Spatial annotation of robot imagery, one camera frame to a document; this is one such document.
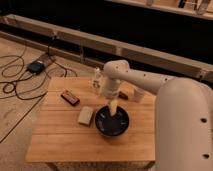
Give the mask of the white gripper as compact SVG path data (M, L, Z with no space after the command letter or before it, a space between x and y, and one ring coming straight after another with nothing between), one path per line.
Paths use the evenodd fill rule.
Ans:
M121 81L112 78L106 78L104 87L103 87L103 95L108 99L113 99L109 103L110 115L114 116L117 111L118 100L114 99L118 96L118 91L120 87Z

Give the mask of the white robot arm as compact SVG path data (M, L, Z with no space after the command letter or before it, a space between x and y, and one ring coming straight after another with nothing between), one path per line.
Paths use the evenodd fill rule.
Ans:
M125 60L104 64L103 94L126 81L156 96L156 171L213 171L213 89L190 78L134 70Z

